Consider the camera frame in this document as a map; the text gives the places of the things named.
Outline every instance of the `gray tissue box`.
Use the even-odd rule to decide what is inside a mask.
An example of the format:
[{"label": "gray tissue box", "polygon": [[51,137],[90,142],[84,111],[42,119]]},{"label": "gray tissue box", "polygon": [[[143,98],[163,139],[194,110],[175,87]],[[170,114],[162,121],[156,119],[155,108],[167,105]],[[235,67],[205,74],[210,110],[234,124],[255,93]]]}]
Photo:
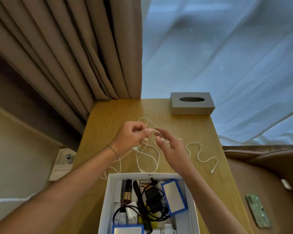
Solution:
[{"label": "gray tissue box", "polygon": [[211,114],[215,109],[210,93],[171,93],[172,114]]}]

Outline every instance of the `open box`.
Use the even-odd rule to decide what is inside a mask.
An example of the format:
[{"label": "open box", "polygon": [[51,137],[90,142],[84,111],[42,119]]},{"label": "open box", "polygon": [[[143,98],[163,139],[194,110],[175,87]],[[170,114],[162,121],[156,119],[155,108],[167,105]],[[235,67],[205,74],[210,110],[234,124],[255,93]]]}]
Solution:
[{"label": "open box", "polygon": [[104,202],[102,207],[100,225],[98,234],[111,234],[112,233],[112,219],[116,209],[117,203],[114,202],[114,192],[117,190],[118,180],[122,180],[123,183],[127,179],[137,181],[148,181],[151,175],[155,180],[168,181],[170,179],[176,179],[180,186],[181,192],[188,206],[188,210],[178,213],[174,216],[173,226],[177,230],[177,234],[199,234],[199,225],[197,221],[197,213],[192,195],[185,185],[182,178],[176,173],[113,173],[109,174],[107,180],[107,186],[104,196]]}]

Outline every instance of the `curtain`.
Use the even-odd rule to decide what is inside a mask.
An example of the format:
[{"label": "curtain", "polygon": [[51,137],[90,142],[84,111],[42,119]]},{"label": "curtain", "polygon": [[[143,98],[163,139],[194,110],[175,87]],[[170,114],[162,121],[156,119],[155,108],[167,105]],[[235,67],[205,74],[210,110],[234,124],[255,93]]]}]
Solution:
[{"label": "curtain", "polygon": [[223,145],[293,144],[293,0],[141,3],[142,98],[210,92]]},{"label": "curtain", "polygon": [[83,133],[95,99],[141,97],[141,0],[0,0],[0,55]]}]

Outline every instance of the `chair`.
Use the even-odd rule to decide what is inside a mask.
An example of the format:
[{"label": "chair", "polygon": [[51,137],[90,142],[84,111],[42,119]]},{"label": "chair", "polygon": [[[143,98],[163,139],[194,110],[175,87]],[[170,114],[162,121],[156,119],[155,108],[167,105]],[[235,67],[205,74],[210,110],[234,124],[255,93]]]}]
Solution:
[{"label": "chair", "polygon": [[[271,153],[224,151],[243,200],[254,234],[293,234],[293,149]],[[281,183],[292,186],[287,190]],[[258,228],[245,195],[258,195],[270,220],[270,228]]]}]

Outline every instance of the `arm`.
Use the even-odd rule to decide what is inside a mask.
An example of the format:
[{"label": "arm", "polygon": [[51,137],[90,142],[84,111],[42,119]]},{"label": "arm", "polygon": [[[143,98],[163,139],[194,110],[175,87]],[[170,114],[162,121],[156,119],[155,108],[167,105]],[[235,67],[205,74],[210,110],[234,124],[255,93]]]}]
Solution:
[{"label": "arm", "polygon": [[152,130],[146,128],[142,122],[126,122],[110,144],[116,154],[106,147],[35,195],[0,221],[0,234],[52,233],[117,156],[124,156],[140,139],[151,134]]},{"label": "arm", "polygon": [[156,130],[170,141],[169,147],[162,138],[158,136],[155,138],[157,145],[163,151],[169,165],[185,181],[209,232],[211,234],[247,234],[246,230],[196,170],[189,159],[184,144],[172,136],[167,130],[159,128],[156,128]]}]

